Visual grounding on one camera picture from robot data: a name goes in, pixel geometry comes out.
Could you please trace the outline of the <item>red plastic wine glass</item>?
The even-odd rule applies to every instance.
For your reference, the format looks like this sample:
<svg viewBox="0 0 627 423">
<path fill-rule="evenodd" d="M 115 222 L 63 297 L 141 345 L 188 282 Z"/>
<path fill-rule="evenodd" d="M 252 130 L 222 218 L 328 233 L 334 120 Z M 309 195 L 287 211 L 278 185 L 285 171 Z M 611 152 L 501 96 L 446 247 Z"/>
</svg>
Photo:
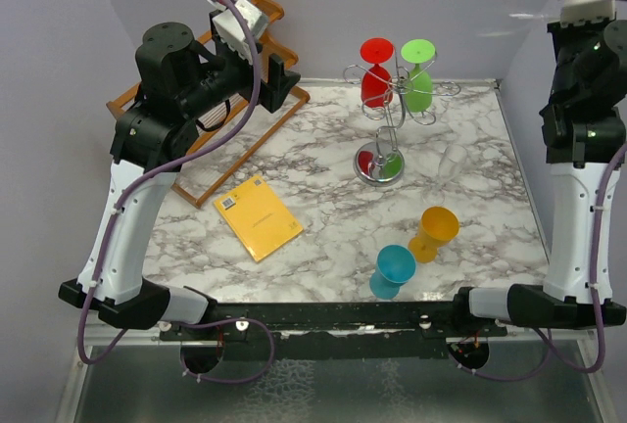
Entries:
<svg viewBox="0 0 627 423">
<path fill-rule="evenodd" d="M 360 49 L 362 59 L 371 67 L 362 77 L 362 102 L 371 109 L 384 107 L 391 99 L 388 81 L 390 73 L 383 67 L 393 56 L 393 44 L 383 37 L 366 40 Z"/>
</svg>

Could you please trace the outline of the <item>green plastic wine glass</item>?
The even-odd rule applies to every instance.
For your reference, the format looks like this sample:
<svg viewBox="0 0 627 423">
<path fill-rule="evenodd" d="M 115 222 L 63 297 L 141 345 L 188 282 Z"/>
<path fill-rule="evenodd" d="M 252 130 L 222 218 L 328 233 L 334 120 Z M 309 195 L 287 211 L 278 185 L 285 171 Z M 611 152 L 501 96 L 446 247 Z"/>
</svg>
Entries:
<svg viewBox="0 0 627 423">
<path fill-rule="evenodd" d="M 408 90 L 405 101 L 408 111 L 414 115 L 423 114 L 432 104 L 433 83 L 427 68 L 436 57 L 435 45 L 427 39 L 413 39 L 403 45 L 402 58 L 412 65 L 407 80 Z"/>
</svg>

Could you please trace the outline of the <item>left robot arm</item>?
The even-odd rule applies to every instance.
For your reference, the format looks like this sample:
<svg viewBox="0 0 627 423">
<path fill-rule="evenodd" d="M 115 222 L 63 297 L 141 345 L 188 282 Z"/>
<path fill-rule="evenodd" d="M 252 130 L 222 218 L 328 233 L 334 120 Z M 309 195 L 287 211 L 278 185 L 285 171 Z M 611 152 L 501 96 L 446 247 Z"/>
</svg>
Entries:
<svg viewBox="0 0 627 423">
<path fill-rule="evenodd" d="M 135 53 L 141 81 L 132 106 L 117 120 L 111 147 L 111 185 L 90 258 L 58 297 L 95 310 L 119 329 L 146 330 L 179 322 L 202 340 L 216 330 L 213 298 L 190 288 L 155 284 L 142 270 L 157 214 L 188 150 L 199 137 L 198 119 L 238 94 L 251 106 L 277 111 L 298 74 L 276 55 L 263 76 L 263 45 L 253 31 L 242 38 L 214 28 L 210 52 L 182 23 L 159 23 Z"/>
</svg>

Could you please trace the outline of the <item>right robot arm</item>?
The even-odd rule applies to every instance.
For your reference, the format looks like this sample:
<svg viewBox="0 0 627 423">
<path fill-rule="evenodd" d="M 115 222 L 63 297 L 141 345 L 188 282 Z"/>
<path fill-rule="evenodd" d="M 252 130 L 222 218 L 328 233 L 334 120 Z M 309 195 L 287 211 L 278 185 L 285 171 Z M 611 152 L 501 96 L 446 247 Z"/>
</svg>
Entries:
<svg viewBox="0 0 627 423">
<path fill-rule="evenodd" d="M 626 22 L 550 23 L 555 73 L 540 111 L 546 162 L 555 188 L 553 243 L 543 284 L 462 288 L 450 312 L 462 336 L 486 319 L 518 327 L 620 326 L 626 308 L 612 298 L 608 237 L 613 191 L 624 161 Z"/>
</svg>

